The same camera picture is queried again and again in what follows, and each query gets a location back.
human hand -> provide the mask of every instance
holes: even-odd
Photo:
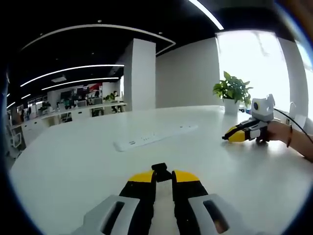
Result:
[[[279,121],[271,121],[268,124],[268,139],[270,141],[285,141],[289,136],[290,128]]]

bracelet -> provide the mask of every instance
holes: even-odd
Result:
[[[290,132],[289,132],[289,138],[288,138],[288,142],[287,142],[287,148],[289,147],[289,145],[291,143],[291,138],[292,138],[292,125],[290,125]]]

white flower pot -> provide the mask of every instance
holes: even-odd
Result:
[[[226,114],[237,115],[238,110],[239,110],[239,104],[240,104],[239,101],[235,103],[234,99],[223,99],[223,102],[224,102]]]

black ceiling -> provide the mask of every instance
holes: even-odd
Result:
[[[266,1],[251,7],[251,1],[239,1],[232,7],[232,1],[201,0],[224,26],[225,30],[264,29],[271,30],[278,36],[292,40],[292,35],[271,10]],[[112,73],[112,67],[69,70],[40,78],[20,87],[26,81],[49,72],[77,66],[116,64],[125,47],[133,38],[140,38],[156,43],[156,51],[169,45],[163,39],[144,33],[125,29],[90,27],[71,29],[42,38],[21,50],[33,40],[66,27],[86,24],[113,24],[133,27],[168,38],[176,45],[175,49],[188,43],[214,37],[216,26],[193,4],[187,0],[155,1],[114,1],[114,3],[78,2],[67,8],[66,2],[48,2],[45,5],[29,4],[25,7],[7,6],[3,17],[2,32],[4,42],[2,51],[2,75],[8,71],[10,80],[8,103],[20,101],[26,94],[32,96],[42,93],[44,87],[55,85],[51,79],[65,75],[68,81],[121,76],[123,70]]]

white power strip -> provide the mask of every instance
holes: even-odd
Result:
[[[117,151],[124,152],[126,150],[160,141],[171,136],[185,134],[190,131],[196,130],[197,128],[197,125],[181,125],[173,128],[172,130],[167,130],[164,133],[152,133],[151,135],[138,137],[129,141],[115,141],[113,144]]]

